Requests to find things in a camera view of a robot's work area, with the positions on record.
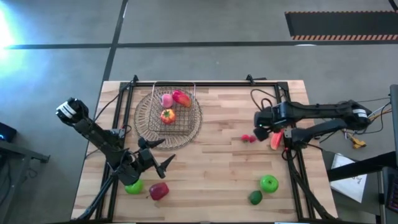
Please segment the yellow object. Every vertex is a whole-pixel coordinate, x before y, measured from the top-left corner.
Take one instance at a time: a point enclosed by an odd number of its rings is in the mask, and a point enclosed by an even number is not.
[[[354,138],[354,136],[350,133],[347,133],[348,139],[353,142],[353,148],[354,149],[359,149],[361,147],[365,147],[366,146],[366,142],[361,141],[357,138]]]

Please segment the gray concrete floor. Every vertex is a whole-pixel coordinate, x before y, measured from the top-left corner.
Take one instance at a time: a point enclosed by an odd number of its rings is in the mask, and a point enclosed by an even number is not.
[[[2,1],[0,25],[6,21],[7,28],[0,29],[10,33],[12,44],[110,43],[121,2]],[[389,9],[385,0],[130,0],[119,42],[290,40],[284,11]],[[396,52],[397,45],[118,49],[110,80],[130,80],[134,74],[141,80],[236,80],[250,73],[303,79],[311,103],[367,100],[387,96],[389,85],[397,83]],[[108,53],[0,51],[0,120],[18,130],[18,144],[51,154],[48,164],[32,164],[39,175],[22,186],[11,223],[70,218],[87,142],[54,112],[70,96],[83,100],[90,115],[95,112]],[[384,103],[365,105],[374,110]],[[340,134],[322,147],[358,160],[392,151],[391,123],[387,115],[382,132],[361,137],[368,144],[364,149],[352,149]],[[347,201],[335,194],[342,219],[374,222]]]

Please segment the wooden table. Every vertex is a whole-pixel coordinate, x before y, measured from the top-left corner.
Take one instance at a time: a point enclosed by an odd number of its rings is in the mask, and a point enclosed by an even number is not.
[[[308,104],[304,82],[288,83],[292,101]],[[118,94],[119,84],[104,82],[97,111]],[[187,146],[174,151],[152,150],[159,162],[171,154],[176,154],[176,158],[165,179],[159,179],[154,169],[141,175],[145,185],[141,194],[128,195],[119,183],[114,222],[297,221],[287,162],[282,160],[281,150],[269,149],[269,140],[253,144],[240,141],[242,134],[252,133],[254,112],[258,110],[250,98],[251,88],[254,87],[197,87],[197,100],[203,112],[198,136]],[[137,104],[151,93],[151,89],[134,88],[129,124],[133,123]],[[270,87],[260,89],[275,94]],[[257,101],[264,97],[259,92],[254,96]],[[98,124],[102,128],[111,128],[115,107],[116,103],[111,103],[99,117]],[[309,127],[313,120],[307,119],[297,125]],[[137,149],[134,129],[128,134],[125,147]],[[94,150],[90,144],[87,153]],[[303,150],[303,157],[311,190],[329,213],[337,217],[321,151],[309,147]],[[96,152],[85,161],[72,218],[81,215],[98,193],[104,160],[104,155]],[[259,205],[250,205],[248,195],[259,189],[259,179],[266,174],[277,177],[278,191],[263,194]],[[149,197],[148,189],[158,182],[166,182],[170,193],[155,202]],[[307,217],[302,191],[300,199]]]

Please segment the wire basket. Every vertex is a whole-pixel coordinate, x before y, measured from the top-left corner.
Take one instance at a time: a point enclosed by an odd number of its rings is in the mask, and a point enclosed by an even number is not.
[[[150,113],[148,130],[157,132],[161,135],[189,135],[195,124],[195,92],[196,84],[193,82],[172,82],[175,86],[167,86],[169,82],[155,82],[152,87],[150,99]],[[164,124],[160,118],[165,108],[161,105],[160,99],[164,94],[172,95],[174,90],[180,90],[191,99],[191,107],[186,108],[174,102],[170,109],[174,110],[175,121],[171,124]]]
[[[158,145],[155,149],[172,150],[184,147],[198,135],[202,123],[202,114],[200,105],[197,100],[193,101],[193,103],[195,104],[195,122],[193,124],[193,130],[187,135],[170,135],[157,133],[148,129],[151,98],[151,93],[143,97],[143,99],[138,103],[136,111],[134,112],[134,129],[136,130],[137,136],[143,137],[150,141],[165,139],[165,141],[162,144]]]

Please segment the green fruit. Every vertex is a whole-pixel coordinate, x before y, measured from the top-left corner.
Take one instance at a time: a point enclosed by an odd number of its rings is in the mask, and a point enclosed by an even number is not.
[[[259,190],[251,192],[249,195],[249,201],[252,205],[258,205],[262,200],[262,193]]]
[[[265,175],[261,177],[260,187],[267,193],[274,193],[278,189],[278,180],[273,175]]]
[[[144,183],[142,180],[138,180],[135,184],[124,186],[124,189],[128,194],[139,194],[143,188]]]

